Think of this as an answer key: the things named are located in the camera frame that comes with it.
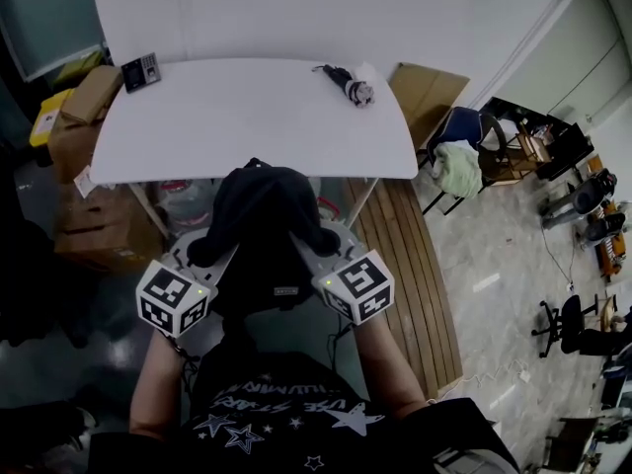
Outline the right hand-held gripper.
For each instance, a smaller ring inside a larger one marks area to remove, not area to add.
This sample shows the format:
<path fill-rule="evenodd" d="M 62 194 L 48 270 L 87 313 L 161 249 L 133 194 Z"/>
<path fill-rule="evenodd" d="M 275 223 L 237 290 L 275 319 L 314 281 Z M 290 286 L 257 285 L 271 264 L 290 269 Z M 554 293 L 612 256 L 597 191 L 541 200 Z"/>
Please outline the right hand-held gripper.
<path fill-rule="evenodd" d="M 341 222 L 323 219 L 321 229 L 337 244 L 321 256 L 291 235 L 324 304 L 354 324 L 362 324 L 394 304 L 394 277 L 377 251 L 369 250 Z"/>

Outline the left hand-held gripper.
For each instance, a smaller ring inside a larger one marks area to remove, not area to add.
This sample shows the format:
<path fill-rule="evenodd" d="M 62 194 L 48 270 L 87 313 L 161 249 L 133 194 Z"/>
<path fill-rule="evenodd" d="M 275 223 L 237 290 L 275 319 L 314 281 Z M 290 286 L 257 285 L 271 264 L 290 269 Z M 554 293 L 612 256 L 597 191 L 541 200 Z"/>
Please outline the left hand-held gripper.
<path fill-rule="evenodd" d="M 232 248 L 209 268 L 195 265 L 188 250 L 205 233 L 200 229 L 183 234 L 161 259 L 150 262 L 136 287 L 138 317 L 169 338 L 181 337 L 208 315 L 237 251 Z"/>

